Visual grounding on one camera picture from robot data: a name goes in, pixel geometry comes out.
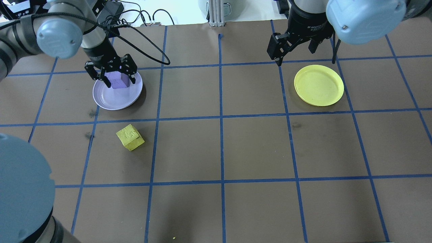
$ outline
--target black cable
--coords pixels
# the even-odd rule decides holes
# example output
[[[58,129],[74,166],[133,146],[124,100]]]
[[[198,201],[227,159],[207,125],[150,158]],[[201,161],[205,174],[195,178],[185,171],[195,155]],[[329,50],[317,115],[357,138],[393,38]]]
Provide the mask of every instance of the black cable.
[[[167,13],[168,16],[169,16],[169,18],[170,18],[171,21],[172,21],[172,25],[175,25],[175,24],[174,24],[174,20],[172,20],[171,14],[169,14],[168,11],[165,10],[165,9],[158,9],[158,10],[156,10],[156,11],[153,13],[153,21],[155,21],[155,13],[157,13],[158,11],[164,11],[165,13]]]
[[[107,1],[111,1],[111,2],[120,2],[120,3],[131,3],[131,4],[135,4],[135,5],[137,5],[137,6],[140,8],[140,10],[139,10],[140,15],[139,15],[139,16],[141,16],[141,19],[142,19],[142,21],[143,21],[143,23],[144,23],[145,26],[147,26],[147,24],[146,24],[145,18],[144,18],[144,16],[143,16],[143,12],[147,13],[147,15],[149,16],[149,21],[152,20],[152,19],[150,18],[150,14],[149,14],[147,11],[142,10],[142,9],[141,9],[141,5],[139,5],[139,4],[137,4],[137,3],[134,3],[134,2],[128,2],[128,1],[122,1],[122,0],[107,0]]]
[[[132,21],[132,22],[128,22],[128,21],[126,21],[125,19],[119,19],[119,16],[121,16],[123,13],[127,13],[127,12],[139,12],[139,15],[138,15],[138,16],[135,18],[135,20]],[[120,23],[120,22],[121,22],[121,23],[123,23],[123,24],[133,24],[133,23],[135,23],[135,22],[138,20],[139,17],[141,17],[141,19],[143,20],[144,25],[147,26],[146,21],[145,21],[145,18],[144,18],[144,16],[143,16],[142,12],[147,12],[147,11],[145,11],[145,10],[141,10],[141,12],[140,12],[140,11],[135,10],[135,9],[130,9],[130,10],[126,10],[126,11],[123,11],[123,12],[121,12],[121,13],[118,13],[118,14],[108,15],[108,16],[106,17],[106,19],[105,19],[101,24],[106,24],[105,22],[108,22],[108,21],[110,21],[110,20],[115,20],[117,23]]]
[[[336,55],[337,55],[337,50],[339,49],[339,45],[340,45],[340,39],[337,40],[336,47],[333,48],[333,58],[331,59],[331,63],[333,63],[333,64],[336,63]]]
[[[80,19],[80,20],[83,20],[83,21],[86,21],[86,22],[88,22],[88,23],[91,23],[91,24],[93,24],[93,25],[96,25],[96,26],[98,26],[98,27],[100,27],[100,28],[102,28],[102,29],[104,29],[105,31],[108,31],[109,33],[111,33],[112,35],[114,35],[115,37],[118,37],[120,40],[122,40],[122,41],[124,41],[124,42],[126,42],[128,45],[130,45],[131,47],[133,47],[135,50],[137,50],[139,53],[141,53],[141,54],[143,54],[144,56],[146,56],[146,57],[148,57],[148,58],[150,58],[151,60],[153,60],[153,61],[156,61],[156,62],[158,62],[158,63],[160,63],[160,64],[164,64],[164,65],[170,65],[171,64],[171,61],[169,60],[169,58],[167,57],[167,55],[165,54],[165,52],[163,52],[155,43],[153,43],[147,36],[145,36],[143,33],[141,33],[138,29],[136,29],[136,28],[134,28],[134,27],[132,27],[132,26],[129,26],[130,28],[133,28],[135,31],[137,31],[138,33],[140,33],[147,41],[149,41],[159,52],[161,52],[162,53],[162,55],[168,60],[168,62],[163,62],[163,61],[160,61],[160,60],[158,60],[158,59],[156,59],[156,58],[154,58],[154,57],[152,57],[152,56],[150,56],[150,55],[148,55],[147,53],[145,53],[145,52],[143,52],[141,49],[139,49],[138,47],[136,47],[134,44],[132,44],[132,43],[130,43],[127,39],[125,39],[125,38],[123,38],[123,37],[121,37],[119,34],[117,34],[117,33],[115,33],[114,31],[112,31],[112,30],[110,30],[110,29],[108,29],[108,28],[106,28],[106,27],[104,27],[103,25],[101,25],[101,24],[99,24],[99,23],[97,23],[97,22],[95,22],[95,21],[93,21],[93,20],[91,20],[91,19],[88,19],[88,18],[85,18],[85,17],[82,17],[82,16],[79,16],[79,15],[76,15],[76,14],[72,14],[72,13],[41,13],[41,14],[35,14],[35,15],[32,15],[32,19],[38,19],[38,18],[42,18],[42,17],[47,17],[47,16],[67,16],[67,17],[73,17],[73,18],[76,18],[76,19]]]
[[[0,0],[1,9],[0,12],[7,17],[9,20],[18,19],[18,17],[14,16],[14,13],[8,8],[8,6]]]
[[[9,26],[13,26],[13,25],[15,25],[15,24],[17,24],[17,23],[19,23],[19,22],[20,22],[19,19],[13,20],[13,21],[11,21],[11,22],[7,22],[6,24],[0,26],[0,30],[5,29],[5,28],[7,28],[7,27],[9,27]]]

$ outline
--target blue tape line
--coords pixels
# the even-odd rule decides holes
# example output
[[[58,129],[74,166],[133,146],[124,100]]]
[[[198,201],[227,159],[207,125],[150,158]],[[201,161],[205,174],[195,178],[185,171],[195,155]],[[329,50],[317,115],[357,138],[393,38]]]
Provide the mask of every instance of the blue tape line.
[[[51,73],[38,73],[38,74],[9,74],[8,77],[21,77],[21,76],[38,76],[38,75],[50,75]]]
[[[53,74],[85,74],[87,71],[54,72]]]
[[[396,58],[429,58],[432,55],[410,55],[410,56],[396,56]],[[365,57],[365,58],[339,58],[340,61],[356,61],[356,60],[373,60],[373,59],[392,59],[394,57]],[[282,63],[301,63],[301,62],[319,62],[319,61],[331,61],[331,59],[315,59],[315,60],[286,60]],[[223,63],[222,66],[242,66],[242,65],[258,65],[258,64],[274,64],[273,61],[263,62],[243,62],[243,63]],[[203,65],[185,65],[185,66],[166,66],[165,68],[189,68],[189,67],[218,67],[219,64],[203,64]],[[153,70],[161,69],[161,67],[139,67],[138,70]],[[86,71],[69,71],[69,72],[54,72],[53,74],[80,74],[86,73]],[[8,77],[20,77],[20,76],[37,76],[37,75],[49,75],[51,73],[33,73],[33,74],[9,74]]]
[[[163,52],[165,52],[165,48],[166,48],[167,31],[168,31],[168,27],[165,26],[165,33],[164,33],[164,38],[163,38],[163,49],[162,49]],[[164,60],[165,60],[165,56],[162,55],[162,62],[164,62]],[[144,243],[147,243],[148,239],[149,239],[150,209],[152,206],[153,180],[154,180],[154,176],[155,176],[156,148],[157,148],[157,142],[158,142],[159,117],[160,117],[160,111],[161,111],[161,98],[162,98],[163,70],[164,70],[164,64],[161,64],[161,74],[160,74],[160,81],[159,81],[158,111],[157,111],[157,115],[156,115],[155,138],[154,138],[154,143],[153,143],[152,171],[150,174],[149,197],[148,197],[148,201],[147,201],[147,216],[146,216],[146,229],[144,232]]]
[[[423,177],[432,177],[432,174],[386,175],[386,176],[372,176],[372,177],[374,179],[423,178]]]
[[[223,115],[223,118],[242,118],[242,117],[264,117],[264,116],[284,116],[285,113],[271,113],[271,114],[245,114],[245,115]]]
[[[34,132],[35,132],[35,128],[36,128],[36,123],[38,122],[39,116],[40,116],[40,114],[41,114],[42,106],[44,105],[44,101],[45,101],[45,98],[46,98],[46,96],[47,96],[48,88],[49,88],[49,86],[50,86],[51,79],[52,79],[52,77],[53,77],[53,72],[54,72],[54,69],[55,69],[55,65],[57,64],[57,60],[58,60],[58,58],[56,58],[55,61],[54,61],[53,67],[52,67],[52,69],[51,69],[51,74],[50,74],[50,76],[49,76],[49,78],[48,78],[47,85],[45,86],[45,91],[44,91],[44,94],[43,94],[43,96],[42,96],[41,104],[39,105],[38,113],[36,114],[36,118],[35,118],[35,122],[34,122],[34,124],[33,124],[32,131],[30,132],[30,136],[29,136],[29,140],[28,140],[29,143],[32,141],[33,134],[34,134]]]
[[[390,39],[388,38],[387,35],[385,35],[385,38],[387,39],[388,46],[390,47],[391,53],[393,54],[394,60],[395,60],[396,65],[397,65],[397,68],[399,68],[399,72],[400,72],[400,75],[402,76],[403,82],[405,83],[405,86],[407,87],[408,92],[410,93],[411,99],[413,100],[414,106],[416,107],[416,110],[417,110],[417,112],[419,114],[420,120],[423,123],[423,127],[424,127],[424,129],[426,131],[426,134],[428,135],[428,138],[429,138],[429,142],[432,144],[431,133],[429,132],[429,128],[428,128],[428,126],[427,126],[427,124],[425,122],[425,119],[423,118],[423,114],[421,113],[421,111],[419,109],[419,106],[417,104],[416,98],[414,98],[414,95],[413,95],[413,92],[411,91],[410,85],[408,84],[408,81],[407,81],[407,79],[405,77],[405,74],[403,73],[402,67],[399,64],[399,61],[398,61],[398,59],[396,57],[396,54],[395,54],[395,52],[393,50],[393,47],[391,46]]]
[[[336,176],[336,177],[308,177],[299,178],[299,181],[312,182],[312,181],[343,181],[343,180],[365,180],[369,176]]]
[[[153,70],[153,69],[161,69],[161,67],[139,67],[138,70]]]
[[[222,243],[226,243],[225,219],[225,166],[223,156],[223,96],[222,96],[222,42],[223,34],[218,34],[219,48],[219,125],[220,125],[220,178],[221,178],[221,204],[222,204]]]
[[[81,203],[81,196],[83,195],[83,187],[84,187],[84,182],[86,179],[87,166],[89,165],[90,151],[92,149],[93,138],[95,137],[95,131],[96,131],[98,116],[99,116],[99,106],[96,107],[96,114],[95,114],[95,119],[93,121],[92,135],[90,136],[89,147],[87,148],[86,162],[84,163],[83,176],[81,177],[81,184],[79,187],[78,199],[76,201],[75,213],[73,215],[72,227],[70,229],[71,234],[73,234],[75,231],[76,218],[78,217],[78,210],[79,210],[79,205]]]
[[[125,119],[125,120],[103,120],[97,123],[120,123],[120,122],[154,122],[156,119]]]
[[[160,118],[160,121],[180,121],[180,120],[198,120],[198,119],[218,119],[218,115],[209,116],[190,116],[190,117],[173,117],[173,118]]]
[[[345,87],[346,99],[348,100],[349,109],[350,109],[351,115],[353,117],[354,126],[356,128],[357,137],[358,137],[359,143],[360,143],[360,148],[362,149],[363,159],[365,161],[366,170],[368,171],[368,178],[369,178],[369,181],[371,183],[372,193],[373,193],[373,196],[374,196],[374,199],[375,199],[375,204],[376,204],[376,207],[377,207],[377,210],[378,210],[378,215],[379,215],[379,218],[380,218],[380,221],[381,221],[381,227],[382,227],[382,230],[383,230],[386,242],[389,242],[390,240],[389,240],[389,237],[388,237],[387,228],[385,226],[384,217],[382,215],[381,206],[380,206],[378,195],[377,195],[377,192],[376,192],[376,189],[375,189],[375,183],[374,183],[374,180],[372,178],[371,169],[369,167],[369,161],[368,161],[368,158],[366,156],[366,151],[365,151],[365,147],[364,147],[364,144],[363,144],[362,135],[360,134],[359,124],[357,123],[357,118],[356,118],[356,115],[355,115],[355,112],[354,112],[354,109],[353,109],[353,104],[351,103],[351,98],[349,96],[348,88],[346,86],[345,78],[343,76],[342,68],[340,66],[339,58],[337,57],[337,55],[336,55],[336,63],[337,63],[337,68],[339,69],[340,78],[342,79],[343,85]]]
[[[326,115],[326,114],[347,114],[350,111],[335,111],[335,112],[293,112],[289,115]]]
[[[36,126],[73,126],[73,125],[89,125],[89,124],[93,124],[93,122],[83,121],[83,122],[37,123]]]
[[[373,179],[401,179],[401,178],[430,178],[432,174],[406,174],[406,175],[381,175],[372,176]],[[299,178],[301,182],[309,181],[344,181],[344,180],[368,180],[369,176],[335,176],[335,177],[305,177]],[[269,179],[231,179],[224,180],[225,184],[235,183],[267,183],[267,182],[295,182],[296,178],[269,178]],[[177,182],[153,182],[153,185],[201,185],[201,184],[220,184],[222,180],[205,181],[177,181]],[[126,186],[149,186],[149,182],[143,183],[112,183],[112,184],[84,184],[84,188],[97,187],[126,187]],[[80,188],[81,185],[56,185],[55,188]]]
[[[396,58],[432,58],[432,55],[396,56]]]
[[[273,20],[270,20],[270,24],[271,24],[272,32],[274,33]],[[300,219],[302,221],[303,238],[304,238],[305,242],[308,243],[308,234],[307,234],[307,230],[306,230],[305,214],[304,214],[304,211],[303,211],[302,193],[301,193],[301,190],[300,190],[299,173],[297,171],[297,162],[295,160],[294,143],[292,141],[291,123],[289,121],[289,115],[290,114],[289,114],[288,105],[287,105],[287,102],[286,102],[285,84],[283,82],[282,68],[278,67],[278,69],[279,69],[280,86],[282,88],[283,105],[285,106],[286,123],[288,125],[289,144],[290,144],[290,147],[291,147],[292,165],[294,167],[295,186],[297,188],[297,198],[299,200],[299,210],[300,210]]]
[[[420,108],[421,111],[432,111],[432,108]],[[355,110],[354,113],[375,113],[375,112],[410,112],[417,111],[416,108],[407,109],[380,109],[380,110]],[[334,111],[334,112],[293,112],[293,115],[325,115],[325,114],[349,114],[351,111]],[[245,117],[267,117],[267,116],[285,116],[285,113],[270,113],[270,114],[242,114],[242,115],[223,115],[223,118],[245,118]],[[173,117],[173,118],[159,118],[159,121],[179,121],[179,120],[197,120],[197,119],[219,119],[219,115],[210,116],[191,116],[191,117]],[[120,123],[120,122],[154,122],[156,118],[147,119],[125,119],[125,120],[102,120],[97,123]],[[69,125],[88,125],[93,124],[92,121],[83,122],[52,122],[52,123],[37,123],[36,126],[69,126]],[[34,123],[24,124],[0,124],[0,127],[28,127],[33,126]]]
[[[3,127],[31,127],[34,123],[24,123],[24,124],[0,124],[0,128]]]
[[[263,182],[295,182],[295,178],[274,178],[274,179],[238,179],[225,180],[225,183],[263,183]]]
[[[211,181],[182,181],[182,182],[153,182],[153,185],[200,185],[200,184],[220,184],[220,180]]]
[[[168,66],[165,68],[190,68],[190,67],[219,67],[219,64],[203,64],[203,65],[186,65],[186,66]]]
[[[339,61],[359,61],[359,60],[377,60],[377,59],[393,59],[393,57],[339,58]]]

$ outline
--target floor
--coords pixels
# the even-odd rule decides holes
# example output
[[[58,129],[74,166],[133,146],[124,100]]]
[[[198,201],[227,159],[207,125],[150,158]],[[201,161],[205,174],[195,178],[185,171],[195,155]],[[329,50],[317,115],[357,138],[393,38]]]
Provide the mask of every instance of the floor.
[[[83,243],[431,242],[432,22],[342,44],[334,65],[328,40],[314,55],[304,44],[278,69],[266,48],[285,27],[142,28],[169,66],[115,39],[146,86],[120,111],[94,103],[81,50],[24,58],[0,83],[0,132],[44,154],[54,216]],[[340,74],[339,102],[295,94],[310,64]],[[133,152],[115,134],[128,124],[146,141]]]

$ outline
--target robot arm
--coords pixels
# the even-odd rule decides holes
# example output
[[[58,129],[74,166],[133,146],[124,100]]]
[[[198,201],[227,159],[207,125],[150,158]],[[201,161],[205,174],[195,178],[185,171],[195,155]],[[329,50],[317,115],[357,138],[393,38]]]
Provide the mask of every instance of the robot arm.
[[[279,0],[280,13],[288,18],[284,34],[273,33],[267,48],[280,66],[297,45],[318,45],[334,33],[348,44],[365,44],[393,30],[401,21],[426,12],[432,0]]]
[[[44,52],[52,57],[70,58],[81,46],[90,58],[85,69],[92,79],[100,79],[111,87],[105,73],[119,71],[135,83],[137,66],[132,57],[117,55],[104,30],[93,24],[96,16],[87,1],[48,0],[48,3],[51,5],[48,14],[25,16],[0,25],[0,80],[22,57]]]

